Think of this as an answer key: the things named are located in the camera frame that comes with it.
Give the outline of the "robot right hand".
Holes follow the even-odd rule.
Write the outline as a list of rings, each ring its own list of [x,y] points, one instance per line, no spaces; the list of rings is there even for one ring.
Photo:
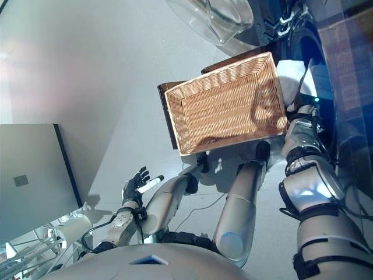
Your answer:
[[[297,112],[303,106],[314,106],[317,102],[319,102],[317,96],[297,93],[293,102],[286,108],[286,111],[289,113]]]

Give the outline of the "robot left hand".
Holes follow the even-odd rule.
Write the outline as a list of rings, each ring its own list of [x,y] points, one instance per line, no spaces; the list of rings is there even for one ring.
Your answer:
[[[135,202],[138,207],[143,206],[142,195],[164,180],[163,175],[151,178],[146,166],[141,167],[122,189],[122,206],[127,202]]]

